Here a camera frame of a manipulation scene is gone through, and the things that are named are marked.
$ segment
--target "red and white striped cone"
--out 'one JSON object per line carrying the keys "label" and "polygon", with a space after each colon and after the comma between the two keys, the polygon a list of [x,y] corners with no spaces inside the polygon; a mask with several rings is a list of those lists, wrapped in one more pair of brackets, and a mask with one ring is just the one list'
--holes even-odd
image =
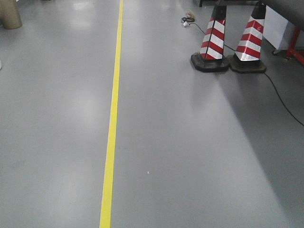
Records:
{"label": "red and white striped cone", "polygon": [[191,61],[197,70],[217,72],[228,69],[229,61],[223,55],[226,12],[227,5],[224,0],[217,1],[200,51],[191,56]]}
{"label": "red and white striped cone", "polygon": [[262,73],[266,66],[260,60],[266,5],[259,1],[249,19],[233,56],[228,56],[230,68],[239,73]]}

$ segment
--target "black rubber base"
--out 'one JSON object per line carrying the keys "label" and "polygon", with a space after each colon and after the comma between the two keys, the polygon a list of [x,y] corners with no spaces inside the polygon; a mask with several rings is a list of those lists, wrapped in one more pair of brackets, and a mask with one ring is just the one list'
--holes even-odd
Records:
{"label": "black rubber base", "polygon": [[240,64],[240,60],[237,61],[233,55],[227,56],[227,59],[230,62],[230,69],[241,73],[241,74],[246,74],[246,73],[264,73],[267,69],[265,64],[259,60],[258,64]]}
{"label": "black rubber base", "polygon": [[191,56],[191,61],[195,69],[202,72],[219,72],[225,71],[229,68],[229,61],[225,57],[221,61],[204,60],[200,53],[196,52]]}

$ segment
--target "floor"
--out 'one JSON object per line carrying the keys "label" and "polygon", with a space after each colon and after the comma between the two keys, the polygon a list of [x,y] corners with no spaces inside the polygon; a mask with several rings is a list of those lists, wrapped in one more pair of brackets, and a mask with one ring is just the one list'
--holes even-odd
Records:
{"label": "floor", "polygon": [[[263,74],[190,64],[213,3],[125,0],[113,228],[304,227],[304,128]],[[233,48],[253,4],[228,5]],[[119,1],[27,0],[0,28],[0,224],[96,228]],[[304,69],[261,60],[304,122]],[[225,55],[233,54],[225,49]]]}

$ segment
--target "black cable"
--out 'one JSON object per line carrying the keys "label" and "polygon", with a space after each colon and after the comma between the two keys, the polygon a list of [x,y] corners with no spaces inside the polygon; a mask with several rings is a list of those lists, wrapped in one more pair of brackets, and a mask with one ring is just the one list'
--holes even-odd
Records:
{"label": "black cable", "polygon": [[299,121],[299,120],[291,113],[291,111],[287,108],[287,106],[286,106],[285,103],[283,102],[283,100],[282,100],[282,98],[281,98],[279,92],[277,91],[277,88],[276,88],[274,82],[271,80],[271,78],[270,78],[266,73],[264,73],[264,75],[265,75],[265,76],[269,79],[269,81],[271,82],[272,86],[273,86],[274,89],[275,89],[275,92],[276,92],[277,96],[279,97],[279,99],[280,99],[282,105],[283,105],[284,108],[287,110],[287,112],[288,112],[288,113],[289,113],[289,114],[290,114],[290,115],[291,115],[291,116],[292,116],[300,125],[302,125],[302,126],[304,127],[304,123],[302,123],[301,121]]}
{"label": "black cable", "polygon": [[233,48],[229,47],[229,46],[228,46],[228,45],[226,45],[226,44],[224,44],[224,46],[226,46],[226,47],[230,48],[231,50],[235,51],[235,49],[233,49]]}
{"label": "black cable", "polygon": [[181,20],[183,21],[183,22],[195,22],[195,19],[194,18],[192,18],[192,17],[184,17],[184,18],[181,18]]}
{"label": "black cable", "polygon": [[196,25],[201,30],[202,33],[206,34],[197,23],[189,23],[189,25]]}
{"label": "black cable", "polygon": [[[206,34],[206,33],[200,28],[200,26],[199,26],[198,24],[196,24],[196,23],[189,23],[189,24],[190,24],[190,25],[191,25],[191,24],[196,25],[196,26],[202,31],[202,33]],[[229,47],[229,46],[226,45],[226,44],[224,44],[224,46],[226,46],[226,47],[230,48],[231,50],[235,51],[233,48]],[[302,123],[301,121],[299,121],[299,120],[292,114],[292,112],[287,108],[287,106],[286,106],[285,103],[283,102],[283,100],[282,100],[282,98],[281,98],[281,96],[280,96],[280,94],[279,94],[279,92],[278,92],[278,90],[277,90],[277,88],[276,88],[274,82],[271,80],[271,78],[270,78],[266,73],[264,73],[264,75],[265,75],[265,76],[269,79],[269,81],[271,82],[273,88],[275,89],[276,95],[279,97],[279,99],[280,99],[282,105],[283,105],[284,108],[287,110],[287,112],[288,112],[288,113],[289,113],[289,114],[290,114],[290,115],[291,115],[291,116],[292,116],[300,125],[302,125],[302,126],[304,127],[304,123]]]}

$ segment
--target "yellow floor line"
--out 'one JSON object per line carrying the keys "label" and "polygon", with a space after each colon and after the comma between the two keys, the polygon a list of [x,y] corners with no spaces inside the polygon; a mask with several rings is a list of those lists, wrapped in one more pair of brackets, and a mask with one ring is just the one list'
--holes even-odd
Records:
{"label": "yellow floor line", "polygon": [[103,198],[101,203],[101,215],[100,215],[100,226],[99,226],[100,228],[111,227],[114,159],[115,159],[117,109],[118,109],[119,76],[120,76],[120,57],[121,57],[121,48],[122,48],[122,28],[123,28],[123,10],[124,10],[123,3],[124,0],[120,0],[112,103],[111,103],[111,114],[110,114],[110,127],[109,127],[108,146],[107,146],[105,169],[104,169],[105,175],[104,175]]}

